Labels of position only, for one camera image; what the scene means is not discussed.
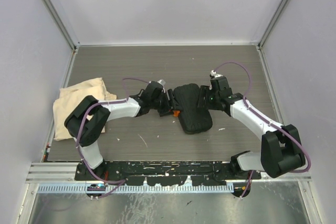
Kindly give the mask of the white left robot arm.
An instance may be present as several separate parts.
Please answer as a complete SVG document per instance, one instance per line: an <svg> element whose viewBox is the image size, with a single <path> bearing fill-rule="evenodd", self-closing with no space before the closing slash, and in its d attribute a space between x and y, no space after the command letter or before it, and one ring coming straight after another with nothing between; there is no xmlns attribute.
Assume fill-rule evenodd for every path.
<svg viewBox="0 0 336 224"><path fill-rule="evenodd" d="M107 181L106 163L100 153L98 138L108 121L135 118L157 110L159 116L178 115L182 107L165 82L149 81L145 89L124 99L99 100L88 95L64 121L64 126L76 142L76 149L86 173L93 180Z"/></svg>

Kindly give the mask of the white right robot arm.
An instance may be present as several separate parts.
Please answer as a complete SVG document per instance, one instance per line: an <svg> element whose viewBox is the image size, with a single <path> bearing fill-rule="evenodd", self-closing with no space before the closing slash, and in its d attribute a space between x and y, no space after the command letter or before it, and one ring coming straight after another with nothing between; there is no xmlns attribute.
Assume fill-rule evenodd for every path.
<svg viewBox="0 0 336 224"><path fill-rule="evenodd" d="M230 172L241 179L249 170L265 172L272 178L299 172L308 167L298 130L282 125L262 114L240 93L233 93L227 78L211 72L210 85L201 86L198 106L217 110L238 120L261 141L261 151L245 151L231 157Z"/></svg>

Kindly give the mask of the black plastic tool case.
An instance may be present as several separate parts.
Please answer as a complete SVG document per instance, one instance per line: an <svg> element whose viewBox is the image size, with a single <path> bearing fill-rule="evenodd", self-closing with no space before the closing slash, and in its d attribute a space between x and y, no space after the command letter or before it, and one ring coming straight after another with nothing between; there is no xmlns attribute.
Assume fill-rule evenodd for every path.
<svg viewBox="0 0 336 224"><path fill-rule="evenodd" d="M200 87L197 84L190 83L176 87L173 94L182 108L178 119L186 134L198 134L212 128L213 121L210 112L198 107Z"/></svg>

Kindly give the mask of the orange small tool piece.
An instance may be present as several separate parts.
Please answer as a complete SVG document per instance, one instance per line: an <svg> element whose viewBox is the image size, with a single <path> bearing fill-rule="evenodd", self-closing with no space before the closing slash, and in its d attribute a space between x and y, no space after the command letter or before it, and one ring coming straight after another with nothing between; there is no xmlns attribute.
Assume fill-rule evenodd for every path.
<svg viewBox="0 0 336 224"><path fill-rule="evenodd" d="M180 111L179 111L179 110L173 111L173 116L174 116L174 117L178 117L179 114L180 114Z"/></svg>

